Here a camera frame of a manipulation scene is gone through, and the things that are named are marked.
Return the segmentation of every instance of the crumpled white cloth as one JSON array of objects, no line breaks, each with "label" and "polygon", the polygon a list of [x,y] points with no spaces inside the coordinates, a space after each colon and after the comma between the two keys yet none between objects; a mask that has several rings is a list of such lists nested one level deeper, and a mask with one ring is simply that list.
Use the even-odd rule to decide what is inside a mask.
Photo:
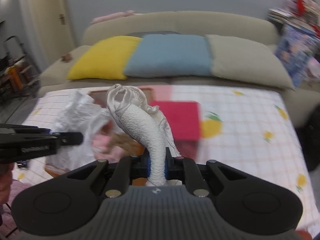
[{"label": "crumpled white cloth", "polygon": [[172,132],[158,106],[151,107],[137,87],[116,84],[108,90],[107,107],[116,124],[150,153],[150,176],[147,186],[166,185],[164,176],[165,148],[172,156],[180,156]]}]

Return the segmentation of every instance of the sofa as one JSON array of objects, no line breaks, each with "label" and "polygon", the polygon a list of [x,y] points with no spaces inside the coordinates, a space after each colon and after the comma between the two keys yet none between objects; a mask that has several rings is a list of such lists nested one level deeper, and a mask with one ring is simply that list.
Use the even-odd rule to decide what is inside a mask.
[{"label": "sofa", "polygon": [[160,31],[200,36],[207,34],[234,36],[265,44],[272,52],[275,51],[279,40],[278,31],[272,23],[262,19],[236,14],[208,11],[168,11],[113,19],[89,26],[84,32],[81,46],[70,52],[73,60],[69,63],[64,63],[59,59],[41,74],[41,89],[38,92],[39,97],[55,90],[111,86],[115,83],[133,86],[171,84],[258,88],[273,90],[281,94],[288,114],[296,128],[305,125],[311,112],[320,104],[320,93],[316,91],[302,88],[296,90],[281,89],[254,83],[221,79],[214,76],[178,76],[170,78],[129,77],[127,80],[67,80],[68,72],[73,64],[98,41],[113,36],[127,35],[129,33]]}]

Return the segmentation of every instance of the bed sheet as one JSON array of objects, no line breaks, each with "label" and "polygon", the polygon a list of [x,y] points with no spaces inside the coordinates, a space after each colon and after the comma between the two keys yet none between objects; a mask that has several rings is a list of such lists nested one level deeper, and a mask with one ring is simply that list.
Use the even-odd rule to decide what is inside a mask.
[{"label": "bed sheet", "polygon": [[[142,86],[154,99],[197,101],[202,138],[196,162],[216,159],[294,192],[302,201],[298,228],[319,220],[300,143],[280,95],[273,91],[220,86]],[[84,88],[82,93],[108,87]],[[51,128],[76,89],[53,91],[39,99],[24,125]]]}]

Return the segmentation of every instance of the gray pillow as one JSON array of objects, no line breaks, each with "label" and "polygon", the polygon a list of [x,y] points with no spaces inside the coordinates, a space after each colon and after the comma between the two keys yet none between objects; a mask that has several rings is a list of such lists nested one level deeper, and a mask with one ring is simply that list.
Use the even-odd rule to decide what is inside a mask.
[{"label": "gray pillow", "polygon": [[266,45],[237,37],[206,35],[214,76],[279,88],[293,88],[281,61]]},{"label": "gray pillow", "polygon": [[148,34],[179,34],[179,33],[173,32],[173,31],[137,32],[137,33],[129,33],[126,36],[144,38],[144,36]]}]

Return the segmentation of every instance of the yellow fruit print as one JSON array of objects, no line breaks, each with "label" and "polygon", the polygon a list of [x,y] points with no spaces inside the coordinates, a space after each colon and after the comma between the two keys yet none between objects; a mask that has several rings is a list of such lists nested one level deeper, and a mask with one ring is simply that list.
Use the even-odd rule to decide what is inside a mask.
[{"label": "yellow fruit print", "polygon": [[279,115],[282,116],[283,119],[285,119],[285,120],[289,119],[287,113],[283,109],[281,109],[279,106],[276,106],[276,105],[274,105],[274,106],[276,109],[278,109],[278,113],[279,113]]},{"label": "yellow fruit print", "polygon": [[42,108],[40,107],[39,109],[35,110],[35,111],[33,112],[32,116],[38,114],[41,109],[42,109]]},{"label": "yellow fruit print", "polygon": [[18,176],[18,180],[23,179],[24,177],[25,177],[24,173],[21,173],[21,174]]},{"label": "yellow fruit print", "polygon": [[233,92],[234,94],[236,94],[237,96],[244,96],[244,93],[241,93],[240,91],[233,90],[232,92]]},{"label": "yellow fruit print", "polygon": [[265,131],[263,133],[263,138],[265,139],[265,141],[267,141],[268,143],[271,142],[271,140],[273,139],[273,133],[269,132],[269,131]]},{"label": "yellow fruit print", "polygon": [[219,116],[210,112],[206,119],[201,121],[201,135],[203,138],[210,138],[221,133],[222,121]]},{"label": "yellow fruit print", "polygon": [[302,187],[305,186],[307,184],[307,178],[305,175],[299,173],[298,177],[297,177],[297,190],[299,193],[301,193],[303,191]]}]

